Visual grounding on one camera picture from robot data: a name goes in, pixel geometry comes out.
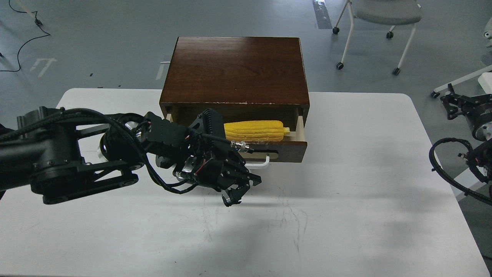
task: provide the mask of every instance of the chair caster wheel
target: chair caster wheel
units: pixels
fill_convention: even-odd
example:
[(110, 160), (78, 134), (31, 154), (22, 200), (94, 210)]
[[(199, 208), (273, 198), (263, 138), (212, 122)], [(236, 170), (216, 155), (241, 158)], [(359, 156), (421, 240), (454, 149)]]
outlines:
[(438, 97), (439, 97), (439, 95), (441, 95), (439, 92), (435, 92), (435, 91), (433, 91), (433, 92), (430, 94), (430, 97), (432, 97), (432, 98), (438, 98)]

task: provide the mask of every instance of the black robotic arm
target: black robotic arm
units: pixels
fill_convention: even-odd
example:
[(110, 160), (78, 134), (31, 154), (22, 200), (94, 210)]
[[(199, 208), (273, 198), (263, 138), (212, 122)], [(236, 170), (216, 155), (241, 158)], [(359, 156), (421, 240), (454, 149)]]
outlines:
[[(18, 130), (0, 136), (0, 191), (31, 184), (45, 204), (56, 204), (104, 192), (138, 181), (132, 171), (146, 166), (153, 182), (173, 193), (196, 186), (223, 193), (226, 206), (240, 203), (261, 177), (245, 167), (238, 151), (244, 142), (225, 139), (222, 116), (207, 109), (189, 126), (148, 112), (104, 115), (89, 109), (38, 110), (19, 116)], [(78, 130), (77, 126), (98, 124)], [(106, 162), (86, 163), (78, 140), (104, 134), (100, 150)], [(174, 166), (179, 182), (167, 184), (155, 172), (147, 153), (156, 155), (161, 168)], [(117, 177), (104, 177), (118, 171)], [(175, 187), (190, 184), (187, 189)]]

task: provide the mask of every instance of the gray floor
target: gray floor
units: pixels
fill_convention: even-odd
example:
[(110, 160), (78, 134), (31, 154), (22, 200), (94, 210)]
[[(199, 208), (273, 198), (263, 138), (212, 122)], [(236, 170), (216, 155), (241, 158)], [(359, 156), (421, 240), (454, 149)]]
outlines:
[[(301, 38), (309, 91), (404, 93), (412, 98), (432, 142), (444, 137), (473, 141), (464, 118), (446, 120), (440, 102), (429, 94), (484, 67), (482, 33), (492, 16), (490, 0), (419, 0), (423, 19), (398, 77), (391, 71), (409, 27), (396, 28), (395, 37), (387, 40), (386, 26), (356, 20), (345, 68), (339, 71), (335, 64), (348, 35), (348, 16), (342, 18), (337, 36), (319, 29), (312, 0), (23, 2), (39, 10), (52, 36), (22, 50), (20, 72), (0, 72), (0, 123), (14, 129), (17, 115), (40, 105), (55, 106), (70, 88), (161, 89), (167, 66), (157, 78), (160, 62), (170, 60), (178, 36), (294, 36)], [(326, 1), (331, 24), (342, 5), (343, 0)], [(12, 11), (6, 1), (0, 3), (0, 52), (5, 56), (0, 68), (17, 69), (17, 50), (39, 35), (28, 15)], [(46, 61), (31, 70), (37, 59), (51, 58), (56, 61), (41, 77)], [(484, 93), (476, 78), (455, 86), (455, 91), (468, 96)], [(466, 167), (456, 157), (459, 151), (454, 145), (437, 151), (451, 176)], [(473, 199), (460, 205), (479, 248), (492, 256), (492, 208)]]

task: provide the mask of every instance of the wooden box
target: wooden box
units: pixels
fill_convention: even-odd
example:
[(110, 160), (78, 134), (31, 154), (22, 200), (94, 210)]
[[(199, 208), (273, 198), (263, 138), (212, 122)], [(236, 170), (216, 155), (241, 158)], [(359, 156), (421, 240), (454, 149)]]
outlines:
[(166, 117), (187, 126), (206, 108), (225, 123), (282, 121), (291, 130), (283, 141), (248, 142), (271, 152), (272, 162), (301, 162), (308, 145), (309, 96), (298, 38), (179, 37), (159, 103)]

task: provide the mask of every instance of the gray chair seat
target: gray chair seat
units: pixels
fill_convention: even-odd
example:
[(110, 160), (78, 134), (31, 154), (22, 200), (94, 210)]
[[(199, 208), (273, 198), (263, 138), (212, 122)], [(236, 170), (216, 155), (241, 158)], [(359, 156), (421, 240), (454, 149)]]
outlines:
[(357, 18), (385, 25), (407, 25), (422, 19), (415, 0), (353, 0)]

